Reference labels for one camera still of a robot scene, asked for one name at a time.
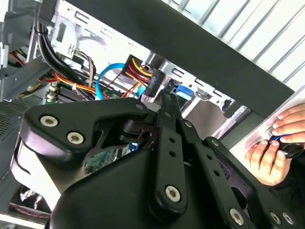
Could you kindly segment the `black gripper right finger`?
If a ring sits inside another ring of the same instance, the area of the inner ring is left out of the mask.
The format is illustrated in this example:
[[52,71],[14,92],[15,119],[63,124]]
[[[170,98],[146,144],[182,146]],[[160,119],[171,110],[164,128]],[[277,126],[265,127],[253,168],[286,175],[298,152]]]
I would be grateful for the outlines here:
[[[203,175],[204,188],[208,193],[204,199],[212,200],[211,217],[217,229],[294,229],[296,220],[292,214],[263,186],[230,152],[214,137],[202,140],[195,127],[182,118],[176,95],[170,96],[178,129],[186,144],[187,157],[196,168],[196,174]],[[223,162],[232,177],[250,192],[246,195],[247,212],[231,188],[231,181],[223,172]]]

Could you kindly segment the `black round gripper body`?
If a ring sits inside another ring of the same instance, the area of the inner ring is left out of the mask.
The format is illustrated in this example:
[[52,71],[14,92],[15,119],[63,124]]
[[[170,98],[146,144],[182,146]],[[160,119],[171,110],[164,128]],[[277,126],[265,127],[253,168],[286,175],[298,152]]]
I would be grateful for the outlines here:
[[152,152],[132,153],[70,186],[54,208],[52,229],[223,229],[212,194],[198,170],[184,165],[187,210],[162,221],[149,210]]

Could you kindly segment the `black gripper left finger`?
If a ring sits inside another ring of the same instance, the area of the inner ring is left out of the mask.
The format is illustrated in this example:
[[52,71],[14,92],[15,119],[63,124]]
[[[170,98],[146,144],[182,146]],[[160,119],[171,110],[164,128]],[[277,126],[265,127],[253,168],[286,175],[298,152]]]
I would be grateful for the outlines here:
[[52,212],[64,191],[132,153],[154,155],[148,207],[154,216],[187,210],[183,142],[171,96],[49,104],[26,111],[13,174],[42,195]]

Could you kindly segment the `person's left hand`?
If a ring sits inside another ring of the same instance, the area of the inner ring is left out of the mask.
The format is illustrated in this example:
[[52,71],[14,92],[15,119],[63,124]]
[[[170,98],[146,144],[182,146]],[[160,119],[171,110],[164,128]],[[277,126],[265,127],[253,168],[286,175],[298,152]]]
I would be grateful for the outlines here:
[[287,176],[291,159],[287,159],[279,142],[266,140],[252,146],[244,156],[246,168],[264,185],[275,186]]

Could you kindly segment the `person's right hand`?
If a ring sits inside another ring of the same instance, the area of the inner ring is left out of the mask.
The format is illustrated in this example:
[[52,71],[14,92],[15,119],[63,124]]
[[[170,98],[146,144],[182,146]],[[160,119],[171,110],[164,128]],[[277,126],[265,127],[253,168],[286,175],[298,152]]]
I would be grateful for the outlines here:
[[305,105],[284,111],[273,124],[272,134],[283,143],[305,143]]

